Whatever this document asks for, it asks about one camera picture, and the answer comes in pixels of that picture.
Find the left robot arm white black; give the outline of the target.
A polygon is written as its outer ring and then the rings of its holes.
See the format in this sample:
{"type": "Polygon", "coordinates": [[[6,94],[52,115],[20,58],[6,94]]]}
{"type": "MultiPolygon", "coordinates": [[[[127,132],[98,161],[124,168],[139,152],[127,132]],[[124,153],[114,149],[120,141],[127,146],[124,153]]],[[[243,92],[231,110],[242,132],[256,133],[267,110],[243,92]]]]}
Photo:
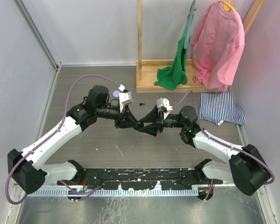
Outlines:
{"type": "Polygon", "coordinates": [[[66,116],[37,142],[7,155],[8,172],[27,194],[42,185],[70,181],[74,185],[85,179],[85,169],[76,161],[46,165],[46,161],[67,141],[79,135],[98,118],[113,119],[116,128],[137,128],[137,119],[129,111],[132,95],[128,90],[119,92],[118,104],[109,102],[108,88],[95,85],[83,102],[71,107],[66,116]]]}

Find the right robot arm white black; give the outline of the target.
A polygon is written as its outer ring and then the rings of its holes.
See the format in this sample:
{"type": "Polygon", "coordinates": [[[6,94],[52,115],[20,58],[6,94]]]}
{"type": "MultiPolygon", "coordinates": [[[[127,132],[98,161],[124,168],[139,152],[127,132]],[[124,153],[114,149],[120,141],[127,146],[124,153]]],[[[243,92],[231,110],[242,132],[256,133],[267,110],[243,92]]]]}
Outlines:
{"type": "Polygon", "coordinates": [[[186,145],[219,158],[221,162],[205,159],[195,167],[196,180],[201,184],[210,179],[221,180],[234,184],[243,194],[251,196],[273,179],[255,146],[234,145],[210,134],[199,126],[192,106],[184,106],[178,114],[169,115],[155,107],[139,120],[139,124],[139,132],[152,136],[161,133],[164,128],[180,128],[179,135],[186,145]]]}

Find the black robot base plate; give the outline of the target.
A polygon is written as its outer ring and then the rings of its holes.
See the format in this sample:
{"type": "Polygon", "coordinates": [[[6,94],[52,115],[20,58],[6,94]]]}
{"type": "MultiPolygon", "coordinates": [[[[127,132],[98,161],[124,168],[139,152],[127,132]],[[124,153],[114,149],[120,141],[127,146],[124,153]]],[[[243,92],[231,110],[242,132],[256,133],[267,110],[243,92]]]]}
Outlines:
{"type": "Polygon", "coordinates": [[[69,186],[85,184],[88,189],[186,190],[194,185],[209,185],[210,179],[189,168],[87,168],[79,182],[65,181],[69,186]]]}

